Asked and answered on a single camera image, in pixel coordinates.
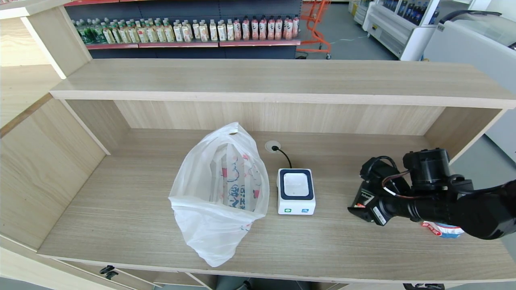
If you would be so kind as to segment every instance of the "drawer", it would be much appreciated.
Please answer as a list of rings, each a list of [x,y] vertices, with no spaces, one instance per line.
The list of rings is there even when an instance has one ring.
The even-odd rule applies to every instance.
[[[153,283],[159,274],[158,272],[114,268],[112,271],[116,272],[117,275],[107,279],[106,274],[100,274],[100,271],[104,268],[104,266],[88,265],[80,262],[70,261],[63,262],[72,267],[81,269],[95,276],[102,277],[103,279],[111,280],[111,282],[115,284],[119,284],[130,289],[152,290],[154,286],[162,287],[159,284]]]

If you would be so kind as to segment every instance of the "plastic bag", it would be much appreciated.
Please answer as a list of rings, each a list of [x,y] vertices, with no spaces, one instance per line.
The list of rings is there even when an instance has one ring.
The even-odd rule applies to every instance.
[[[254,139],[238,122],[208,134],[183,160],[169,200],[186,244],[212,267],[225,263],[267,214],[269,178]]]

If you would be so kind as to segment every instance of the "wire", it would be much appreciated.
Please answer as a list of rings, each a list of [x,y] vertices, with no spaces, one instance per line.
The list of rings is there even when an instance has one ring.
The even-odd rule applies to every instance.
[[[283,150],[281,150],[278,146],[272,146],[271,149],[273,151],[279,151],[279,152],[283,153],[283,155],[285,155],[285,157],[287,157],[288,165],[290,165],[290,167],[292,168],[292,163],[290,162],[290,158],[288,158],[287,154],[285,154],[285,152],[283,152]]]
[[[396,163],[394,162],[394,160],[392,160],[392,158],[390,158],[389,156],[378,156],[369,165],[369,168],[367,169],[365,176],[369,176],[369,174],[371,173],[371,169],[373,168],[375,163],[380,161],[380,160],[382,160],[382,159],[387,159],[391,163],[392,167],[394,167],[394,169],[396,169],[396,170],[398,169],[398,167],[396,166]]]

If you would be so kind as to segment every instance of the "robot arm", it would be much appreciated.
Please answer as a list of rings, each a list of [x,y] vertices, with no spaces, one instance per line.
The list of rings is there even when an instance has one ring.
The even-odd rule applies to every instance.
[[[515,232],[516,180],[474,190],[471,180],[450,174],[448,161],[444,149],[410,152],[403,157],[407,170],[399,172],[387,156],[371,158],[362,166],[364,182],[348,210],[378,225],[402,216],[455,225],[481,239]],[[406,174],[412,186],[403,178]]]

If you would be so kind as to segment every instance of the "wooden panel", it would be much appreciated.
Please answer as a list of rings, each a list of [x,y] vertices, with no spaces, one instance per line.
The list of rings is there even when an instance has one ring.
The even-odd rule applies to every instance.
[[[111,100],[68,100],[77,116],[112,153],[129,131],[129,125]]]
[[[21,19],[62,79],[91,60],[63,6]]]
[[[55,290],[128,290],[0,238],[0,276]]]
[[[95,59],[51,93],[86,100],[516,107],[513,94],[472,65],[422,61]]]
[[[215,290],[217,288],[217,275],[208,275],[208,274],[194,274],[194,273],[187,273],[190,277],[192,277],[194,280],[199,282],[201,285],[206,287],[208,290]]]
[[[425,137],[433,147],[448,150],[452,163],[505,112],[504,109],[449,107],[430,127]]]
[[[2,126],[48,94],[61,81],[51,65],[1,67],[0,75]]]
[[[1,143],[1,232],[37,249],[104,152],[55,99]]]
[[[131,128],[423,135],[443,107],[115,101]]]
[[[423,136],[250,132],[269,174],[268,214],[229,261],[211,268],[185,244],[167,200],[183,158],[207,133],[131,130],[84,184],[39,253],[123,268],[335,283],[516,280],[516,264],[500,240],[438,238],[406,218],[379,227],[346,210],[364,162],[387,155],[401,164],[405,153],[428,148]],[[265,151],[268,140],[281,143],[294,167],[312,170],[313,216],[277,214],[276,175],[287,161]],[[110,243],[99,247],[105,237]]]
[[[0,66],[50,64],[19,18],[0,20],[0,38]],[[2,78],[7,76],[2,71]]]
[[[0,5],[0,19],[29,16],[72,0],[23,0]]]
[[[194,280],[187,273],[161,272],[154,280],[154,283],[169,285],[189,285],[204,287],[201,283]]]
[[[105,266],[92,266],[92,265],[87,265],[87,264],[79,263],[79,262],[67,262],[67,263],[78,269],[82,269],[88,273],[91,273],[97,277],[100,277],[101,279],[105,279],[106,281],[109,281],[105,278],[104,275],[101,275],[99,273],[99,271]],[[114,271],[117,272],[118,275],[113,276],[111,278],[111,282],[113,282],[113,283],[117,283],[121,286],[125,286],[127,288],[134,289],[134,290],[153,290],[153,288],[154,288],[154,285],[144,282],[144,281],[141,281],[140,279],[136,279],[134,277],[128,276],[121,271],[117,271],[116,268]]]

